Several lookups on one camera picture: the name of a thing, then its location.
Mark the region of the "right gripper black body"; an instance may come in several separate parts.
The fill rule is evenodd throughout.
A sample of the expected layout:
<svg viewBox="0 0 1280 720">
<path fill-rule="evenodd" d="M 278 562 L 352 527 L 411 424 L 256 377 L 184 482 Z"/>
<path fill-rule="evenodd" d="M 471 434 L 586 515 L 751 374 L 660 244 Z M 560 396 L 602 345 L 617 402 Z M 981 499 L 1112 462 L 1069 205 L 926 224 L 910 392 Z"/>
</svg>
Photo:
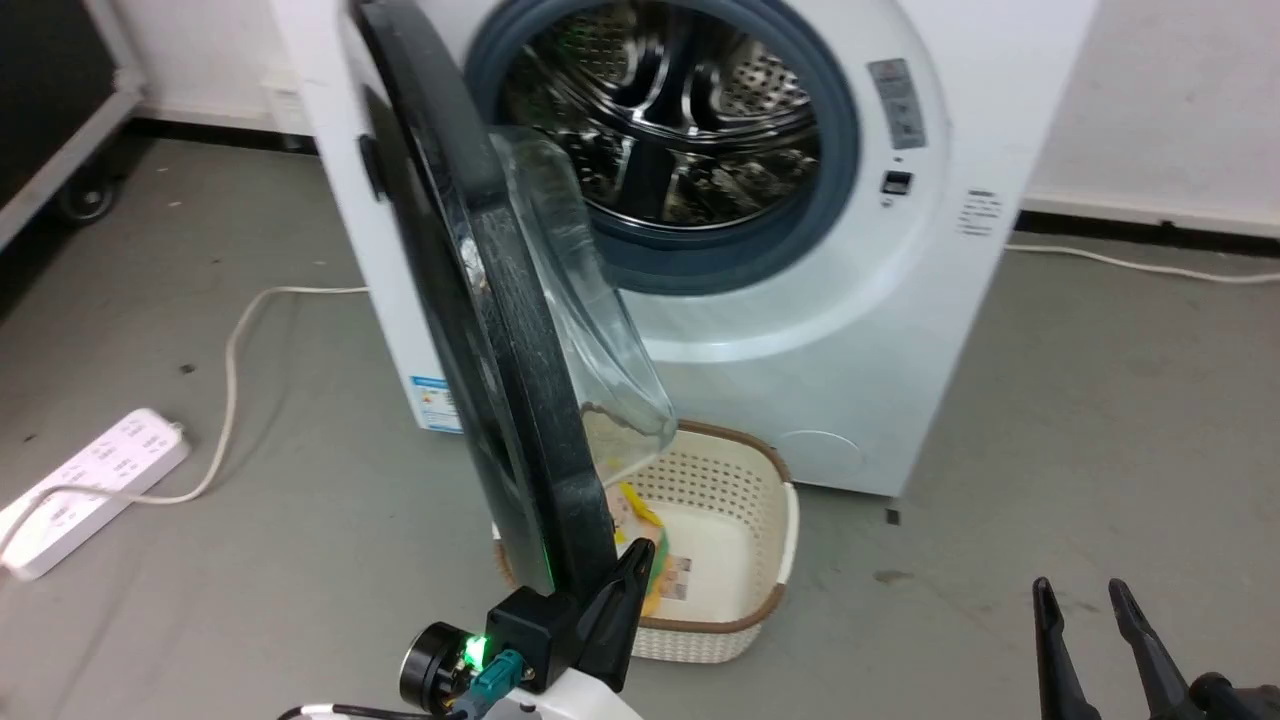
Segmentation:
<svg viewBox="0 0 1280 720">
<path fill-rule="evenodd" d="M 1190 684 L 1189 697 L 1204 720 L 1280 720 L 1280 685 L 1238 687 L 1206 673 Z"/>
</svg>

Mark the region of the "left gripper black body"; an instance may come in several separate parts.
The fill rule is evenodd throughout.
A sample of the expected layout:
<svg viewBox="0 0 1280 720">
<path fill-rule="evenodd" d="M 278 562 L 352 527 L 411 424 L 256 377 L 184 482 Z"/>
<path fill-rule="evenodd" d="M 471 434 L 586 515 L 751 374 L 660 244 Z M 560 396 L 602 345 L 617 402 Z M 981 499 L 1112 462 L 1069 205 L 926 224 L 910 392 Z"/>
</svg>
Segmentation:
<svg viewBox="0 0 1280 720">
<path fill-rule="evenodd" d="M 512 651 L 524 669 L 518 687 L 543 693 L 567 671 L 577 670 L 588 646 L 593 609 L 572 594 L 541 594 L 521 585 L 486 615 L 486 659 Z"/>
</svg>

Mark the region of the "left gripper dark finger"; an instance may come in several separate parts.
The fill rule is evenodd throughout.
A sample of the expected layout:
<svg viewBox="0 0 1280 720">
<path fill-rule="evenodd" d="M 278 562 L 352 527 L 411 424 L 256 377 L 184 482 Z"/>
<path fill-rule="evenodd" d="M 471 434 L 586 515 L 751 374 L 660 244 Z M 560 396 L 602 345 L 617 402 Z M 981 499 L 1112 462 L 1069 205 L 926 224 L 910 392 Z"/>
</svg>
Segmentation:
<svg viewBox="0 0 1280 720">
<path fill-rule="evenodd" d="M 614 693 L 625 688 L 655 557 L 653 541 L 632 542 L 579 619 L 575 669 Z"/>
</svg>

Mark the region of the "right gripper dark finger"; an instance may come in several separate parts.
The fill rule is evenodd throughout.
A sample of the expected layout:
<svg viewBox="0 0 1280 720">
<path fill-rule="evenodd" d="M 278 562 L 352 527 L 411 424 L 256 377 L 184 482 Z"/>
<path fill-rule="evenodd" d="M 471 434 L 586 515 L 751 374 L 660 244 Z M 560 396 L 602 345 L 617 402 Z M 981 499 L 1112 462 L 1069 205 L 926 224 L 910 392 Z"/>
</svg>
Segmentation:
<svg viewBox="0 0 1280 720">
<path fill-rule="evenodd" d="M 1088 702 L 1068 651 L 1062 610 L 1047 577 L 1032 585 L 1041 720 L 1101 720 Z"/>
<path fill-rule="evenodd" d="M 1108 597 L 1117 629 L 1135 660 L 1149 720 L 1203 720 L 1203 712 L 1190 698 L 1185 678 L 1147 620 L 1128 583 L 1112 578 L 1108 582 Z"/>
</svg>

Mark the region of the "black round washer door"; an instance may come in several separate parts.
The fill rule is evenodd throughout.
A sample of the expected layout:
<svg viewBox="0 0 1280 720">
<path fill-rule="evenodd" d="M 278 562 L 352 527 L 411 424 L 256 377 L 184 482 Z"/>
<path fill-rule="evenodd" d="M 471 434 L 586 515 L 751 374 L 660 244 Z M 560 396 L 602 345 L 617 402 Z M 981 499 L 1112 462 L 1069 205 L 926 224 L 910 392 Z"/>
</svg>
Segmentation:
<svg viewBox="0 0 1280 720">
<path fill-rule="evenodd" d="M 678 420 L 596 247 L 568 155 L 480 117 L 417 0 L 343 0 L 358 137 L 521 585 L 589 600 L 617 551 L 607 491 Z"/>
</svg>

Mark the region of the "white front-load washing machine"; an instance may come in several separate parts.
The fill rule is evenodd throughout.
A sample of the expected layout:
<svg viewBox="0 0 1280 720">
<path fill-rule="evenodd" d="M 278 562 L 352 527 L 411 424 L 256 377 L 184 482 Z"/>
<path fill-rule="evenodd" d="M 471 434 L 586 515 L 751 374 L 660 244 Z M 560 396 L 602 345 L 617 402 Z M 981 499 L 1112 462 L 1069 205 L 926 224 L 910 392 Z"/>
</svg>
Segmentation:
<svg viewBox="0 0 1280 720">
<path fill-rule="evenodd" d="M 465 77 L 499 0 L 417 0 Z M 616 278 L 677 414 L 744 430 L 795 480 L 884 497 L 913 473 L 1101 0 L 788 0 L 838 58 L 861 160 L 835 228 L 788 269 L 668 296 Z M 905 58 L 928 145 L 895 150 L 872 61 Z M 914 174 L 905 197 L 887 170 Z M 955 231 L 968 188 L 1007 231 Z"/>
</svg>

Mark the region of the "grey rubber door gasket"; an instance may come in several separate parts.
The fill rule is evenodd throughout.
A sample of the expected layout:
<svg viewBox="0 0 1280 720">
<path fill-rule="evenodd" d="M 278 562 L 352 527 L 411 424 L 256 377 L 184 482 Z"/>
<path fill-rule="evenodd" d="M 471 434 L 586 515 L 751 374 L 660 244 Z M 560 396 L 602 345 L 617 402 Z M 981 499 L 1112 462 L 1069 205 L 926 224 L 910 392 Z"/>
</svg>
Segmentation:
<svg viewBox="0 0 1280 720">
<path fill-rule="evenodd" d="M 479 26 L 465 63 L 466 81 L 483 115 L 500 126 L 517 126 L 500 113 L 500 91 L 521 49 L 559 15 L 608 1 L 499 0 Z M 630 225 L 584 200 L 598 247 L 625 288 L 668 296 L 741 290 L 788 269 L 835 228 L 856 187 L 861 160 L 854 92 L 836 54 L 788 0 L 660 1 L 728 20 L 759 38 L 797 74 L 809 92 L 819 132 L 820 168 L 810 187 L 781 208 L 713 231 Z"/>
</svg>

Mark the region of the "yellow orange cloth item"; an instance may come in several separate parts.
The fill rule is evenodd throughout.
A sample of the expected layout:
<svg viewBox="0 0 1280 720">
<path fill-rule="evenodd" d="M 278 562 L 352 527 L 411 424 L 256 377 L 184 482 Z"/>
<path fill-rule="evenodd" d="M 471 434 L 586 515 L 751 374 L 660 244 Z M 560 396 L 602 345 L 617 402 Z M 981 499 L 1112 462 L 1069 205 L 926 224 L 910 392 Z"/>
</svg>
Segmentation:
<svg viewBox="0 0 1280 720">
<path fill-rule="evenodd" d="M 669 559 L 666 525 L 628 482 L 605 487 L 605 500 L 614 528 L 614 548 L 620 557 L 639 539 L 648 539 L 655 546 L 641 610 L 644 618 L 653 618 L 660 606 L 666 565 Z"/>
</svg>

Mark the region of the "cream plastic laundry basket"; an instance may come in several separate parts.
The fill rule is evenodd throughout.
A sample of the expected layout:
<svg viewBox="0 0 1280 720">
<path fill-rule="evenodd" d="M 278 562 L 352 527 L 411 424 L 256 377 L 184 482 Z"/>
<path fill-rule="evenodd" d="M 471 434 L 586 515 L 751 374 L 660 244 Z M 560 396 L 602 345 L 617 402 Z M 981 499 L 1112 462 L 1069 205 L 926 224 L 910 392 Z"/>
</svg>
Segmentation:
<svg viewBox="0 0 1280 720">
<path fill-rule="evenodd" d="M 604 413 L 585 419 L 608 486 L 628 482 L 664 523 L 669 555 L 692 560 L 687 600 L 662 600 L 655 616 L 641 616 L 634 656 L 677 664 L 739 657 L 781 605 L 792 571 L 799 501 L 785 462 L 753 436 L 681 421 L 663 454 L 626 471 L 626 455 L 643 436 Z"/>
</svg>

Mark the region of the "blue energy label sticker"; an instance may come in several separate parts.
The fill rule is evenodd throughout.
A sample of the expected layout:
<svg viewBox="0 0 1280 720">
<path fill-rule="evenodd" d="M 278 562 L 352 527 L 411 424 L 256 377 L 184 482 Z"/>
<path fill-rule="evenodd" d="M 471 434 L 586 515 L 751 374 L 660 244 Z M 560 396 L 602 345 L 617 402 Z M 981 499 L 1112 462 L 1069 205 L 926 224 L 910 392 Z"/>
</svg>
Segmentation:
<svg viewBox="0 0 1280 720">
<path fill-rule="evenodd" d="M 411 375 L 410 404 L 425 430 L 461 434 L 462 427 L 448 383 L 442 378 Z"/>
</svg>

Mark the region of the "white text warning sticker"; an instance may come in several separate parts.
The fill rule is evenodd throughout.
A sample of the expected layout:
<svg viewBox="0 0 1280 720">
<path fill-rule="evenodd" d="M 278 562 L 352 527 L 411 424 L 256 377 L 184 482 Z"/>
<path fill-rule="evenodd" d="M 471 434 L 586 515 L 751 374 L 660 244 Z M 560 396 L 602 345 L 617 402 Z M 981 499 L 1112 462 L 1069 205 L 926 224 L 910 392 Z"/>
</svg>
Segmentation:
<svg viewBox="0 0 1280 720">
<path fill-rule="evenodd" d="M 986 188 L 968 188 L 956 217 L 955 231 L 966 237 L 988 238 L 1009 228 L 1007 205 L 1004 196 Z"/>
</svg>

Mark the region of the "white power strip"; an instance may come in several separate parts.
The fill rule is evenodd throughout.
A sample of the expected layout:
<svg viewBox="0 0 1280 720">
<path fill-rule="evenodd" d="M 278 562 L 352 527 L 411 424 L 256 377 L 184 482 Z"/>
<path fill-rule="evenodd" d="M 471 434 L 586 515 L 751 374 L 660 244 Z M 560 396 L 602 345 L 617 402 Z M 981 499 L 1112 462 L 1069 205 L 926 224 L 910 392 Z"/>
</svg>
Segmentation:
<svg viewBox="0 0 1280 720">
<path fill-rule="evenodd" d="M 147 407 L 127 414 L 0 511 L 0 568 L 41 578 L 188 455 L 180 425 Z"/>
</svg>

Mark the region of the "steel washer drum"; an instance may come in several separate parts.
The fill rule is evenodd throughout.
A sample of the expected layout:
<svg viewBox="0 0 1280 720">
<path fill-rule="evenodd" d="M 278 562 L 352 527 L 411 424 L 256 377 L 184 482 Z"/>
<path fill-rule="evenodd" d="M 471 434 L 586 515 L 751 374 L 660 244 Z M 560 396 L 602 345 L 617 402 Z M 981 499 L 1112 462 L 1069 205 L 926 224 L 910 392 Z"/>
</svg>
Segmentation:
<svg viewBox="0 0 1280 720">
<path fill-rule="evenodd" d="M 500 113 L 568 155 L 590 206 L 657 231 L 754 220 L 820 168 L 797 74 L 745 29 L 660 0 L 556 18 L 512 61 Z"/>
</svg>

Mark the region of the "grey instruction label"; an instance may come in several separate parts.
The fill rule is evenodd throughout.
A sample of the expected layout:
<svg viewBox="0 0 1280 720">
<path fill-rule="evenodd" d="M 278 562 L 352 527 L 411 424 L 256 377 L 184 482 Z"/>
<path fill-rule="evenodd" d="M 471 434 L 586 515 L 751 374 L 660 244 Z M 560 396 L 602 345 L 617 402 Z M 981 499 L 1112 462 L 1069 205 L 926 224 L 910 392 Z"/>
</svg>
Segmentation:
<svg viewBox="0 0 1280 720">
<path fill-rule="evenodd" d="M 872 61 L 868 64 L 868 70 L 884 110 L 893 149 L 925 147 L 928 145 L 925 122 L 906 59 Z"/>
</svg>

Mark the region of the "black caster wheel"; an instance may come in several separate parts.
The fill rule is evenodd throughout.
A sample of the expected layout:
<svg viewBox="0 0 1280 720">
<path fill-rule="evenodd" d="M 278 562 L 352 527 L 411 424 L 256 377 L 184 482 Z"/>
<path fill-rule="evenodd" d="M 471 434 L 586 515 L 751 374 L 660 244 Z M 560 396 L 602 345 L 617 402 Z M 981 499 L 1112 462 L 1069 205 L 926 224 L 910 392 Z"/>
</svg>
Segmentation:
<svg viewBox="0 0 1280 720">
<path fill-rule="evenodd" d="M 102 159 L 86 163 L 55 192 L 52 214 L 69 225 L 92 225 L 115 206 L 119 178 Z"/>
</svg>

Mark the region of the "black wheeled cart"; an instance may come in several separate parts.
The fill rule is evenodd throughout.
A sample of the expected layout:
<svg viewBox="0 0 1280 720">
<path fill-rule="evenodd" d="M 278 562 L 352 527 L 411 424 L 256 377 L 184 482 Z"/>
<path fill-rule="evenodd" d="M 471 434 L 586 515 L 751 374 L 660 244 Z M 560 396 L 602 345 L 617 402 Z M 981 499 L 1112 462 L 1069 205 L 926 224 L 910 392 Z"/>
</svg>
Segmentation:
<svg viewBox="0 0 1280 720">
<path fill-rule="evenodd" d="M 0 252 L 55 217 L 76 170 L 109 163 L 146 88 L 116 0 L 0 0 Z"/>
</svg>

